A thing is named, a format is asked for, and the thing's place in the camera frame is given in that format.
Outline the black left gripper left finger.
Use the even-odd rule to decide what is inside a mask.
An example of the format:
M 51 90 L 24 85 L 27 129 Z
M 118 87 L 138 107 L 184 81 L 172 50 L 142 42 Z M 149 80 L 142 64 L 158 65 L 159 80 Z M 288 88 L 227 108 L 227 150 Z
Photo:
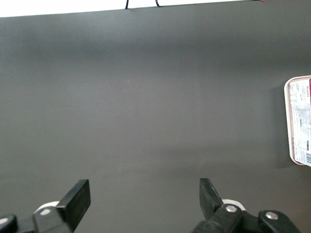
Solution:
M 89 180 L 79 180 L 56 206 L 33 214 L 36 233 L 72 233 L 91 203 Z

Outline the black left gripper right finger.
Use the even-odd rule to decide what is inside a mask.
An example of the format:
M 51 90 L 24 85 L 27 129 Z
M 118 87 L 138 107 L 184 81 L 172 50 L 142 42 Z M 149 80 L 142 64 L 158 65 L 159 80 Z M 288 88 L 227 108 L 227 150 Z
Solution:
M 223 203 L 210 179 L 199 184 L 200 206 L 204 221 L 192 230 L 194 233 L 236 233 L 242 224 L 242 210 L 232 203 Z

